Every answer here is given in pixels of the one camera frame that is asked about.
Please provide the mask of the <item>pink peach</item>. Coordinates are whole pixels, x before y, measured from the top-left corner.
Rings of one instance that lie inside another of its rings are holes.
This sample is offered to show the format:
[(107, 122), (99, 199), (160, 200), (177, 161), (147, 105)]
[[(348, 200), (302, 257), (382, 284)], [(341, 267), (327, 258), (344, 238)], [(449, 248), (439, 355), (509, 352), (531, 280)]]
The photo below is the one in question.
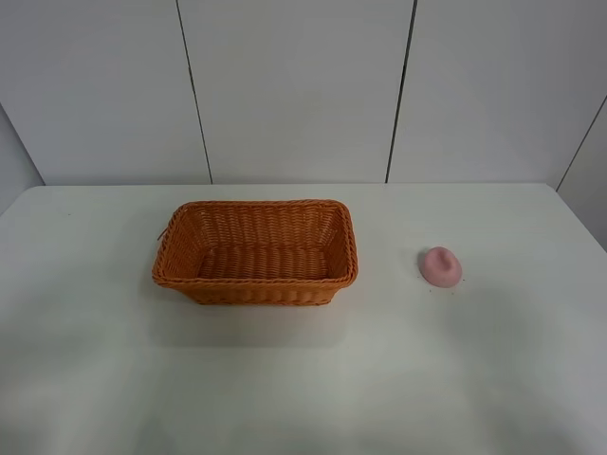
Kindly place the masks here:
[(452, 288), (463, 276), (460, 261), (443, 246), (435, 246), (421, 252), (418, 268), (426, 282), (439, 288)]

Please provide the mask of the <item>orange wicker basket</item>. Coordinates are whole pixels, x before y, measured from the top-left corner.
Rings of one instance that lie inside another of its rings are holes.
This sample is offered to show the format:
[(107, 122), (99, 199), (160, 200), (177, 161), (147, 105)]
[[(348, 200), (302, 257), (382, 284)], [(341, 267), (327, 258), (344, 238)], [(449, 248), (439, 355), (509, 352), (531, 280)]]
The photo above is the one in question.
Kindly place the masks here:
[(340, 201), (196, 201), (172, 215), (152, 276), (203, 305), (314, 306), (358, 271), (350, 211)]

